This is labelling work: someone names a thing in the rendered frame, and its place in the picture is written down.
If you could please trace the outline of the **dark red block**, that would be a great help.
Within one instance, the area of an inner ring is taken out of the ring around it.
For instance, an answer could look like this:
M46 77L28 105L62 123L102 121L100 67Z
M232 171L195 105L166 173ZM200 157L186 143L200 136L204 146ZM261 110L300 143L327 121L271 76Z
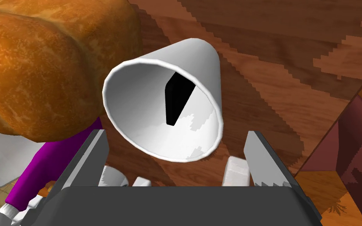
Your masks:
M348 105L302 171L335 171L362 214L362 98Z

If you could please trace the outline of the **white cup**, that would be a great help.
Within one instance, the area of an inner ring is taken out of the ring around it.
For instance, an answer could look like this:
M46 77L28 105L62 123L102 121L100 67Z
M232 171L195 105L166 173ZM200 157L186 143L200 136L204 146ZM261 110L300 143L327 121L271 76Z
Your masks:
M165 87L177 73L194 84L175 125L168 125ZM219 56L208 42L188 38L120 63L104 81L111 123L133 146L170 162L208 157L223 136Z

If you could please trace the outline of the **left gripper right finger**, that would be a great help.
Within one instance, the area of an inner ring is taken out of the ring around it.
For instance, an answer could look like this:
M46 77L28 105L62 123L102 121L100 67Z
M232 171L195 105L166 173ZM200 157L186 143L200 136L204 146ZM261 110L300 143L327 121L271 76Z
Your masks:
M249 131L244 155L256 186L295 186L295 179L259 131Z

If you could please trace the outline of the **golden brown bread loaf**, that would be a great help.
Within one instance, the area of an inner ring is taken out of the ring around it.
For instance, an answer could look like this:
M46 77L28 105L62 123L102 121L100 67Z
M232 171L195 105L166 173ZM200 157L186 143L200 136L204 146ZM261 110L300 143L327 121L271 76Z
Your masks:
M104 114L103 83L141 55L128 0L0 0L0 133L67 139Z

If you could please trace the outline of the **purple handled utensil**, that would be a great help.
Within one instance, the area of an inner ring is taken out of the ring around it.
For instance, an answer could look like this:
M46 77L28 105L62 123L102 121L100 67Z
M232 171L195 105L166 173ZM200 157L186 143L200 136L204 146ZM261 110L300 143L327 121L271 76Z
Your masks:
M0 208L0 226L11 226L14 217L51 181L57 181L90 133L102 129L100 118L84 131L57 142L46 142L34 155Z

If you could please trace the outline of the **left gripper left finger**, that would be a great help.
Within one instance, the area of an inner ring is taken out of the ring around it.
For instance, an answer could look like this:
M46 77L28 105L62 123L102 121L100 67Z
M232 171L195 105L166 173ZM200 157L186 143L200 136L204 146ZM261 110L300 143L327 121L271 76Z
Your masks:
M108 153L106 131L104 129L94 130L55 183L54 189L64 189L70 186L97 186Z

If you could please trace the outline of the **pale grey plate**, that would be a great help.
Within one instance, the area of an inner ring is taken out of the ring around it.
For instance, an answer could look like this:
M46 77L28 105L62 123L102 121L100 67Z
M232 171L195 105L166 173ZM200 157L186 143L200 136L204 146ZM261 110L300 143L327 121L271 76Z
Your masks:
M18 178L43 143L0 134L0 187Z

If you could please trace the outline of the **brown wooden table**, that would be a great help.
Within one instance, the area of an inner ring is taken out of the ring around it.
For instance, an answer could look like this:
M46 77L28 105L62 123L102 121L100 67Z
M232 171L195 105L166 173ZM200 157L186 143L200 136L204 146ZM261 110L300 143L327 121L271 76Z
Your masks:
M260 131L296 174L362 88L362 0L129 0L144 52L186 38L215 47L224 132L208 158L175 163L129 144L110 124L107 164L133 182L219 186L230 155Z

